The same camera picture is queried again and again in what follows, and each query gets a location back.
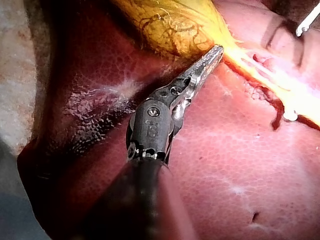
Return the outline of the left arm instrument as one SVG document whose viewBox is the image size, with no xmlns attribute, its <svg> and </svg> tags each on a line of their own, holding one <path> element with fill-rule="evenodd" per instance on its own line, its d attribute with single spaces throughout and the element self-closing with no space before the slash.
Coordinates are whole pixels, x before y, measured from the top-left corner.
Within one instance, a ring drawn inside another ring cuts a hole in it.
<svg viewBox="0 0 320 240">
<path fill-rule="evenodd" d="M 174 136 L 182 128 L 190 104 L 191 77 L 177 77 L 153 91 L 130 118 L 127 160 L 151 158 L 167 164 Z"/>
</svg>

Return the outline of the left arm instrument jaw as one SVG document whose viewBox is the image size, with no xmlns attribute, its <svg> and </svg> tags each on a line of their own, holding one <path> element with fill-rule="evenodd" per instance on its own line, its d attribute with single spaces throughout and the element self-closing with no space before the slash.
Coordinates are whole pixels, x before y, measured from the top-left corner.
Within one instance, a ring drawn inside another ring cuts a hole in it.
<svg viewBox="0 0 320 240">
<path fill-rule="evenodd" d="M 223 46 L 218 44 L 214 45 L 206 54 L 185 71 L 186 77 L 190 78 L 191 82 L 203 82 L 220 63 L 223 55 Z"/>
<path fill-rule="evenodd" d="M 194 98 L 207 77 L 215 70 L 223 57 L 223 53 L 207 53 L 204 55 L 194 67 L 190 74 L 188 98 Z"/>
</svg>

